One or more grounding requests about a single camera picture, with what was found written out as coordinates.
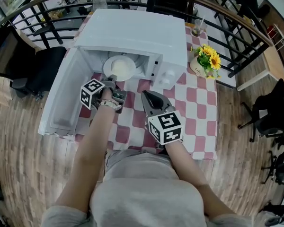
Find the white plate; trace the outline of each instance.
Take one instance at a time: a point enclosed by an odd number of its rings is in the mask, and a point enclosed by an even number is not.
[[[103,72],[107,77],[110,77],[112,75],[112,63],[115,60],[123,60],[126,61],[127,64],[130,66],[129,72],[126,75],[116,75],[117,76],[117,81],[126,81],[129,78],[131,78],[135,71],[136,71],[136,65],[134,63],[134,61],[132,59],[130,59],[129,57],[125,56],[125,55],[115,55],[111,58],[109,58],[103,66]]]

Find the bracelet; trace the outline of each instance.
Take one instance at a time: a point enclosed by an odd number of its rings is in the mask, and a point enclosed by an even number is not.
[[[115,111],[119,110],[122,106],[121,105],[117,105],[114,101],[112,100],[107,100],[107,99],[104,99],[100,102],[100,106],[103,105],[103,106],[108,106],[108,107],[111,107],[113,108]]]
[[[103,100],[100,101],[100,103],[102,103],[102,102],[111,102],[111,103],[113,103],[114,105],[116,105],[116,107],[117,107],[117,104],[116,104],[114,101],[112,101],[112,100],[103,99]]]

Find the hand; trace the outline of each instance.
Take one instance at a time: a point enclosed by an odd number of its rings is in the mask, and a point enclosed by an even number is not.
[[[103,89],[101,101],[102,100],[110,100],[110,101],[113,101],[116,105],[119,105],[119,103],[117,101],[113,100],[112,91],[109,88]]]

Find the bottle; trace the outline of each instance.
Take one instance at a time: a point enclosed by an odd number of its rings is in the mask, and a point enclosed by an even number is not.
[[[106,0],[93,0],[93,9],[94,12],[97,9],[106,9],[107,8],[107,3]]]

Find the checkered tablecloth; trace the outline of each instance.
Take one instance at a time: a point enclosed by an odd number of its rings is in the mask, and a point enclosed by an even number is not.
[[[117,82],[121,89],[127,91],[127,98],[122,113],[116,114],[114,118],[108,139],[109,148],[149,148],[150,151],[157,152],[155,139],[145,129],[146,115],[141,100],[143,90],[152,90],[168,97],[180,111],[182,120],[185,122],[184,145],[192,158],[216,159],[216,84],[212,79],[197,77],[189,67],[189,62],[193,58],[193,54],[190,53],[191,47],[208,44],[208,37],[205,32],[199,37],[192,36],[190,32],[191,28],[186,26],[187,70],[171,90],[152,87],[151,82],[144,79],[131,78],[125,82]],[[94,73],[92,78],[101,80],[102,75]],[[83,138],[94,115],[94,111],[82,107],[75,131],[75,141],[79,142]]]

